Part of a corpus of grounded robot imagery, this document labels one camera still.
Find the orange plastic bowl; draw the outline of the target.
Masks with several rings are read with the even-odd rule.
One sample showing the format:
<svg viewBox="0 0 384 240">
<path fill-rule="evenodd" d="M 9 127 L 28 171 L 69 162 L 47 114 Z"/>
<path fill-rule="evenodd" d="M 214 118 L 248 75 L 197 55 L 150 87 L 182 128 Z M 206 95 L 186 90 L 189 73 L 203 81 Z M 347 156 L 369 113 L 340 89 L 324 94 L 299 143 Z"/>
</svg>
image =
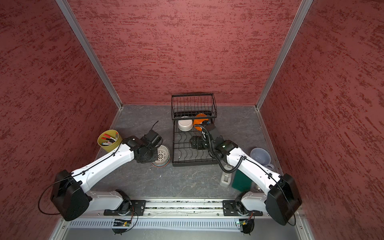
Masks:
<svg viewBox="0 0 384 240">
<path fill-rule="evenodd" d="M 196 115 L 196 119 L 193 121 L 194 128 L 197 131 L 202 131 L 201 127 L 197 127 L 197 125 L 201 125 L 204 121 L 209 121 L 208 116 L 206 114 L 200 113 Z"/>
</svg>

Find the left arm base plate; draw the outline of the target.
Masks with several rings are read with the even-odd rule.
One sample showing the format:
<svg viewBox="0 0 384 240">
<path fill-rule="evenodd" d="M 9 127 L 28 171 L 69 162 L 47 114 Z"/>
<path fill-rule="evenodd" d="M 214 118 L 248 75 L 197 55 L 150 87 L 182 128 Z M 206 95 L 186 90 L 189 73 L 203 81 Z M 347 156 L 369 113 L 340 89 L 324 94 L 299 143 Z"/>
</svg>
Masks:
<svg viewBox="0 0 384 240">
<path fill-rule="evenodd" d="M 115 210 L 104 210 L 104 216 L 128 217 L 132 215 L 142 216 L 146 208 L 146 200 L 123 200 Z"/>
</svg>

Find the white ceramic bowl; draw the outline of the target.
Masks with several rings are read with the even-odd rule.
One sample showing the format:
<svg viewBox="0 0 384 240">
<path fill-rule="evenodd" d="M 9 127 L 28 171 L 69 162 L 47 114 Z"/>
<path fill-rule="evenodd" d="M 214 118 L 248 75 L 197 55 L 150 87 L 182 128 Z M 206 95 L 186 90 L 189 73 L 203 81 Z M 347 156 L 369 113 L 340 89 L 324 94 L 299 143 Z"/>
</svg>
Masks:
<svg viewBox="0 0 384 240">
<path fill-rule="evenodd" d="M 183 116 L 177 121 L 178 129 L 182 132 L 188 132 L 193 128 L 193 120 L 187 116 Z"/>
</svg>

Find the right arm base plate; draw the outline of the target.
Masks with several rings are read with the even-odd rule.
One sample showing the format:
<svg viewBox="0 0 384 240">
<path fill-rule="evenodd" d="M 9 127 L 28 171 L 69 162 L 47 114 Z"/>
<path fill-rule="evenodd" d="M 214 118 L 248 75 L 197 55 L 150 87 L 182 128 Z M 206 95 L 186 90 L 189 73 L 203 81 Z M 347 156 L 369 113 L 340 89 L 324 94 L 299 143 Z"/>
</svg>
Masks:
<svg viewBox="0 0 384 240">
<path fill-rule="evenodd" d="M 223 200 L 223 212 L 224 216 L 243 216 L 243 217 L 261 217 L 263 212 L 260 211 L 249 211 L 241 203 L 241 201 L 236 200 Z"/>
</svg>

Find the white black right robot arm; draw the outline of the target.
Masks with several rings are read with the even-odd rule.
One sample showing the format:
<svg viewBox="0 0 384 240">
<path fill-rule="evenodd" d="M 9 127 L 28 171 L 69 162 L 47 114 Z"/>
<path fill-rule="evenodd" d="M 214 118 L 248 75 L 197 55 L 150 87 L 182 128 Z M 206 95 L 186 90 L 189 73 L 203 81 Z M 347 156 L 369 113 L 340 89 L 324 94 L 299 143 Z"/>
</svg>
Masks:
<svg viewBox="0 0 384 240">
<path fill-rule="evenodd" d="M 302 205 L 298 186 L 292 176 L 283 176 L 267 169 L 247 155 L 237 144 L 224 140 L 214 124 L 194 125 L 201 129 L 202 147 L 218 162 L 226 174 L 242 172 L 265 194 L 265 198 L 251 199 L 248 192 L 241 197 L 241 205 L 247 211 L 266 212 L 278 224 L 285 226 Z"/>
</svg>

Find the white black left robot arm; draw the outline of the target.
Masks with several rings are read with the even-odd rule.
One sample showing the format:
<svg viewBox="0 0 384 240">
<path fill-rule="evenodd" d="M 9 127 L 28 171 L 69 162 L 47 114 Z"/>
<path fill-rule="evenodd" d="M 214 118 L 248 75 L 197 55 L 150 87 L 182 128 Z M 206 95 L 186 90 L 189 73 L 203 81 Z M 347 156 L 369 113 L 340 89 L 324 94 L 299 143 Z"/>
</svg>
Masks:
<svg viewBox="0 0 384 240">
<path fill-rule="evenodd" d="M 70 222 L 86 212 L 111 211 L 125 216 L 133 213 L 130 197 L 122 190 L 94 192 L 92 187 L 120 166 L 131 162 L 152 163 L 157 160 L 163 138 L 153 131 L 141 139 L 131 136 L 121 141 L 110 153 L 93 163 L 56 175 L 50 200 L 65 221 Z"/>
</svg>

